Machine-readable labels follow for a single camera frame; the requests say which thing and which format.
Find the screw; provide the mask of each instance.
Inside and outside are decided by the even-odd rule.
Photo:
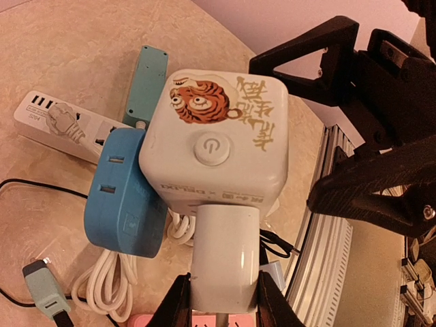
[[[436,211],[431,206],[426,205],[424,207],[424,210],[422,211],[424,213],[424,218],[427,220],[430,220],[436,216]]]

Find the table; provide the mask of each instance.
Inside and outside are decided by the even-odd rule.
[[[254,55],[190,0],[34,0],[0,13],[0,179],[19,177],[87,193],[95,166],[19,136],[13,113],[32,89],[121,120],[141,45],[169,54],[168,74],[182,68],[247,72]],[[322,124],[290,97],[290,173],[281,207],[262,222],[294,242],[305,209]],[[30,301],[21,268],[49,257],[63,289],[101,249],[84,234],[84,200],[11,186],[0,195],[0,287]],[[152,313],[175,277],[189,271],[191,249],[164,240],[154,260],[140,258],[133,313]],[[76,326],[111,326],[72,304]],[[51,326],[36,309],[0,296],[2,326]]]

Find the power icon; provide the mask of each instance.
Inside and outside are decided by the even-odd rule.
[[[208,138],[204,141],[203,147],[209,150],[209,154],[212,154],[212,151],[218,151],[221,143],[216,138]]]
[[[196,140],[193,151],[202,164],[218,166],[229,157],[230,142],[222,133],[208,132]]]

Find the tiger illustration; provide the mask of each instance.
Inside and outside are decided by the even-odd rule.
[[[211,80],[202,80],[206,77],[173,80],[175,87],[170,91],[171,106],[180,119],[188,124],[213,124],[240,118],[243,112],[237,108],[230,109],[230,99],[224,88]]]

